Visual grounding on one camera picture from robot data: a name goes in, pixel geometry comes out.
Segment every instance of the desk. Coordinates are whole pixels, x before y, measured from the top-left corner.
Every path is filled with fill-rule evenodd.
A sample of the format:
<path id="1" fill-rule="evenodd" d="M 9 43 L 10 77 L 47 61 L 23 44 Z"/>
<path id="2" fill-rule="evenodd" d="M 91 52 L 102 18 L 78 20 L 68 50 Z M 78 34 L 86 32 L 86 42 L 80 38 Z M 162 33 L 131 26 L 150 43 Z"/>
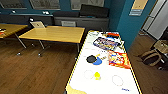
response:
<path id="1" fill-rule="evenodd" d="M 30 31 L 19 36 L 19 38 L 47 40 L 47 41 L 59 41 L 59 42 L 71 42 L 80 43 L 84 28 L 79 27 L 62 27 L 62 26 L 47 26 L 46 28 L 33 28 Z"/>
<path id="2" fill-rule="evenodd" d="M 18 35 L 16 34 L 16 32 L 19 32 L 20 30 L 24 29 L 28 27 L 28 25 L 16 25 L 16 24 L 0 24 L 0 29 L 6 29 L 4 31 L 4 34 L 0 35 L 0 38 L 6 38 L 12 34 L 15 34 L 15 36 L 17 37 L 17 39 L 20 41 L 20 43 L 22 44 L 22 46 L 24 48 L 26 48 L 26 46 L 24 45 L 24 43 L 19 39 Z"/>
<path id="3" fill-rule="evenodd" d="M 108 58 L 102 60 L 100 65 L 93 65 L 86 61 L 87 56 L 96 56 L 100 53 L 100 57 L 101 55 L 108 57 L 107 51 L 93 45 L 94 40 L 103 37 L 102 34 L 90 35 L 90 33 L 85 39 L 67 83 L 67 94 L 140 94 L 141 91 L 132 68 L 111 66 Z M 115 52 L 125 53 L 125 50 L 117 47 Z M 100 73 L 100 80 L 95 80 L 93 75 L 96 72 Z"/>

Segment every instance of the wooden table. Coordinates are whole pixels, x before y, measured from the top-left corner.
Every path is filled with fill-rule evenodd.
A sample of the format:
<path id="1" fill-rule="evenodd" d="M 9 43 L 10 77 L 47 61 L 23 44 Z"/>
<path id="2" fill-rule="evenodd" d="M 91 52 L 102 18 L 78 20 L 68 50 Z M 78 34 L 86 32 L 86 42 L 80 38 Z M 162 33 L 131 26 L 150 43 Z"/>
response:
<path id="1" fill-rule="evenodd" d="M 47 26 L 46 28 L 33 28 L 19 36 L 19 38 L 39 40 L 43 49 L 44 45 L 40 40 L 80 43 L 85 28 Z"/>
<path id="2" fill-rule="evenodd" d="M 27 25 L 16 25 L 16 24 L 0 24 L 0 29 L 6 29 L 4 34 L 0 35 L 0 38 L 6 38 L 16 32 L 26 28 Z"/>

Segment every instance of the white table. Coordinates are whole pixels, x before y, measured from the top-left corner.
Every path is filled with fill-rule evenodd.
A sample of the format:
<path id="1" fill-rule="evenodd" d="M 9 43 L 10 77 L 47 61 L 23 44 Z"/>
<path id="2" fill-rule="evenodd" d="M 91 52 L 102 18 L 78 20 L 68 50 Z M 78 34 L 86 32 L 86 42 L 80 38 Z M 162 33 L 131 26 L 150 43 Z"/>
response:
<path id="1" fill-rule="evenodd" d="M 87 94 L 140 94 L 141 91 L 132 69 L 110 66 L 108 65 L 108 58 L 102 60 L 102 64 L 97 66 L 86 61 L 87 56 L 100 53 L 99 57 L 108 57 L 106 51 L 93 45 L 93 41 L 98 37 L 102 37 L 102 34 L 99 33 L 97 36 L 87 35 L 67 85 Z M 115 51 L 125 52 L 119 47 Z M 92 76 L 95 72 L 100 73 L 100 80 L 95 80 Z M 70 90 L 67 90 L 67 92 L 67 94 L 73 94 Z"/>

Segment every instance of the tabletop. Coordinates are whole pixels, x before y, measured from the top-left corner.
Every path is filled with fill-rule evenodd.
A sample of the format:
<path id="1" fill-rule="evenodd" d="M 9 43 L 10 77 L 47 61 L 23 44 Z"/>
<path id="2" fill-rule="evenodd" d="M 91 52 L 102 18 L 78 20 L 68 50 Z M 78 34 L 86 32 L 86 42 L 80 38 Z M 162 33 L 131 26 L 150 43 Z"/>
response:
<path id="1" fill-rule="evenodd" d="M 100 54 L 99 57 L 108 57 L 108 51 L 93 45 L 98 35 L 87 35 L 78 60 L 74 66 L 69 82 L 66 86 L 68 94 L 140 94 L 140 88 L 135 79 L 133 69 L 125 69 L 109 65 L 109 59 L 102 60 L 102 64 L 93 65 L 86 61 L 87 56 Z M 125 53 L 124 49 L 117 47 L 115 52 Z M 96 72 L 100 78 L 95 79 Z"/>
<path id="2" fill-rule="evenodd" d="M 28 25 L 17 25 L 17 24 L 0 24 L 0 29 L 5 29 L 3 32 L 0 33 L 0 38 L 5 38 L 7 36 L 10 36 L 24 28 L 26 28 Z"/>
<path id="3" fill-rule="evenodd" d="M 33 28 L 19 38 L 80 43 L 84 30 L 80 27 L 47 26 Z"/>

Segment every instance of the bag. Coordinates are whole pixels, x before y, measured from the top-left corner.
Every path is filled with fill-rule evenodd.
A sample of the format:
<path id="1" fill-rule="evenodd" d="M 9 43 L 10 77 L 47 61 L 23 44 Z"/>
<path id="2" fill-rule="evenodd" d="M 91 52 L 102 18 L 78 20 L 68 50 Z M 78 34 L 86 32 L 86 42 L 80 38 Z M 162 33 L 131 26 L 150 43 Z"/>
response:
<path id="1" fill-rule="evenodd" d="M 155 66 L 161 60 L 161 55 L 154 49 L 142 54 L 141 59 L 145 65 Z"/>
<path id="2" fill-rule="evenodd" d="M 159 70 L 168 70 L 168 61 L 165 63 L 159 63 Z"/>
<path id="3" fill-rule="evenodd" d="M 155 49 L 158 49 L 161 53 L 168 53 L 168 41 L 167 40 L 158 40 L 154 44 Z"/>

